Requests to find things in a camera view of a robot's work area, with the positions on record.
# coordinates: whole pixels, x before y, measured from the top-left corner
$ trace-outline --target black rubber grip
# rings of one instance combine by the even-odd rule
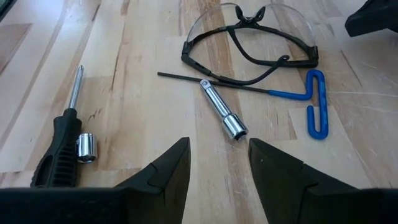
[[[76,140],[81,132],[81,121],[74,109],[66,109],[54,119],[51,145],[34,172],[30,187],[76,186]]]

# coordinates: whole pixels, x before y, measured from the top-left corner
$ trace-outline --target blue t-handle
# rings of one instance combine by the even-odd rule
[[[320,131],[315,128],[315,116],[313,106],[307,107],[308,116],[308,133],[315,139],[325,139],[329,134],[329,122],[328,122],[328,102],[326,100],[326,84],[325,76],[319,70],[309,70],[306,79],[306,94],[300,93],[288,93],[283,91],[269,90],[268,94],[272,96],[279,96],[291,100],[306,101],[312,98],[313,95],[313,78],[318,80],[318,94],[319,94],[319,112],[320,112]]]

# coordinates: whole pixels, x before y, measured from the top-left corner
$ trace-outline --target metal shaft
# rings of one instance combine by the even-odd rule
[[[245,127],[243,122],[238,116],[231,112],[224,100],[220,97],[216,89],[210,84],[208,80],[202,80],[200,82],[203,91],[205,92],[210,103],[216,110],[218,116],[220,116],[223,127],[228,133],[230,138],[235,140],[242,139],[243,136],[247,135],[248,129]]]
[[[70,97],[69,108],[75,109],[76,107],[77,97],[79,95],[84,69],[85,68],[82,65],[77,68],[75,83],[73,84],[72,96]]]

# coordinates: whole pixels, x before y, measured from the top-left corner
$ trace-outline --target wooden workbench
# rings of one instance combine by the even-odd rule
[[[398,34],[349,38],[345,20],[363,0],[284,2],[314,27],[329,102],[324,141],[307,133],[306,107],[316,100],[219,88],[249,128],[234,142],[198,84],[156,75],[203,77],[181,62],[182,44],[203,7],[220,0],[18,0],[0,23],[0,186],[29,186],[82,64],[78,116],[99,145],[98,161],[80,166],[82,187],[112,187],[184,136],[192,149],[184,223],[265,222],[249,138],[355,187],[398,187]],[[304,92],[305,74],[281,68],[261,87]]]

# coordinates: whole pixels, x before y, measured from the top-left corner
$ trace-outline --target t-handle hex key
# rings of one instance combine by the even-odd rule
[[[169,77],[169,78],[176,78],[181,80],[187,80],[191,82],[201,82],[202,79],[200,78],[193,78],[193,77],[185,77],[181,75],[174,75],[164,72],[158,72],[158,76],[162,77]],[[260,88],[254,88],[250,86],[239,86],[230,83],[223,83],[223,82],[215,82],[215,81],[208,81],[212,85],[217,86],[224,86],[228,88],[235,88],[239,90],[247,90],[247,91],[255,91],[258,93],[265,93],[272,96],[278,96],[281,98],[287,98],[291,100],[300,100],[300,101],[307,101],[312,98],[313,95],[313,79],[316,78],[318,80],[318,93],[319,93],[319,108],[320,108],[320,130],[317,131],[315,128],[315,116],[313,106],[307,107],[307,116],[308,116],[308,133],[314,139],[322,140],[325,139],[329,134],[329,127],[328,127],[328,103],[326,100],[326,82],[325,76],[319,70],[309,70],[307,73],[307,80],[305,84],[306,93],[289,93],[284,91],[277,91],[277,90],[264,90]]]

